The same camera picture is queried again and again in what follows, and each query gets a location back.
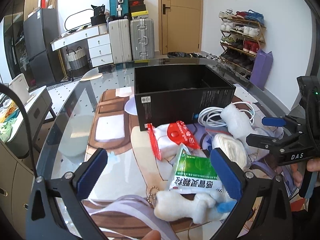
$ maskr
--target screw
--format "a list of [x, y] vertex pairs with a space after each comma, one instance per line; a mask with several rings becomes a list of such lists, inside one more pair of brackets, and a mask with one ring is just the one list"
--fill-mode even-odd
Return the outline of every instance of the screw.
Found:
[[248, 178], [248, 179], [252, 179], [254, 177], [253, 173], [251, 171], [248, 171], [245, 173], [245, 176]]
[[42, 182], [42, 180], [43, 180], [43, 177], [42, 177], [42, 176], [39, 176], [39, 177], [36, 178], [36, 182], [37, 182], [37, 183]]
[[72, 172], [67, 172], [66, 174], [64, 174], [64, 177], [66, 178], [66, 179], [71, 179], [72, 178], [72, 176], [73, 176], [73, 173]]
[[282, 180], [280, 175], [276, 175], [276, 181], [280, 182]]

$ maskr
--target purple bag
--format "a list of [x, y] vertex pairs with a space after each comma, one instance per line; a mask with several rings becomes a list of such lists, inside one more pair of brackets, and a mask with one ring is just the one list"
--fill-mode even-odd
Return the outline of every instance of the purple bag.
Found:
[[272, 62], [272, 51], [270, 51], [269, 53], [265, 53], [262, 49], [259, 49], [256, 60], [254, 62], [250, 82], [256, 85], [261, 90], [264, 89], [264, 85], [266, 84], [266, 81], [268, 79]]

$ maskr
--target red and white package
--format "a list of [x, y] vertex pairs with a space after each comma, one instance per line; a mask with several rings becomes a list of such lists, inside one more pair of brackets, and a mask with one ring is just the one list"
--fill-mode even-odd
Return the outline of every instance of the red and white package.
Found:
[[181, 143], [191, 149], [200, 149], [183, 121], [159, 125], [156, 128], [148, 123], [147, 128], [153, 154], [158, 160], [175, 156]]

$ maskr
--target door frame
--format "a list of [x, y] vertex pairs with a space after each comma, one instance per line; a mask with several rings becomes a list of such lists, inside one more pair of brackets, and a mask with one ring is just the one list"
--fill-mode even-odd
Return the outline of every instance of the door frame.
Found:
[[[158, 0], [158, 20], [159, 20], [159, 51], [162, 55], [162, 0]], [[200, 33], [199, 33], [199, 49], [201, 51], [202, 43], [202, 24], [203, 24], [203, 0], [200, 0]]]

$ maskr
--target white sticker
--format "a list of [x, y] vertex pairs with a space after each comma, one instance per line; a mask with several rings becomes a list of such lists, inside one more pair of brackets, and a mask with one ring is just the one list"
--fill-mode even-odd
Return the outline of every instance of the white sticker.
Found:
[[141, 98], [141, 103], [151, 103], [151, 97], [148, 96], [148, 97], [142, 97]]

